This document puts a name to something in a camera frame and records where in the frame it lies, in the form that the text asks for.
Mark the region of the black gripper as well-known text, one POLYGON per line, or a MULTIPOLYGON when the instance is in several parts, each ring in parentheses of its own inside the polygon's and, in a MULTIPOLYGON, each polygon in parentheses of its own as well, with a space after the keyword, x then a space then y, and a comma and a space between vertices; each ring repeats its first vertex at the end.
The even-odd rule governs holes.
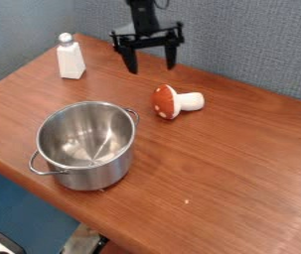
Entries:
POLYGON ((138 49, 165 47, 168 69, 176 66, 177 47, 185 43, 182 22, 162 22, 158 30, 152 34, 137 33, 134 24, 114 29, 109 36, 113 40, 114 50, 121 53, 128 70, 137 74, 138 63, 136 51, 138 49))

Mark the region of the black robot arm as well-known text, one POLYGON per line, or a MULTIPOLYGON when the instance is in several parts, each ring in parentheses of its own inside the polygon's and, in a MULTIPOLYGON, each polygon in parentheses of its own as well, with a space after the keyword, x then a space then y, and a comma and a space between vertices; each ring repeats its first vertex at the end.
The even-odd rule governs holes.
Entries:
POLYGON ((114 29, 109 36, 114 50, 121 54, 128 70, 138 73, 138 49, 164 47, 166 66, 172 69, 177 63, 177 48, 185 43, 184 23, 160 23, 156 16, 157 0, 125 0, 130 7, 132 22, 114 29))

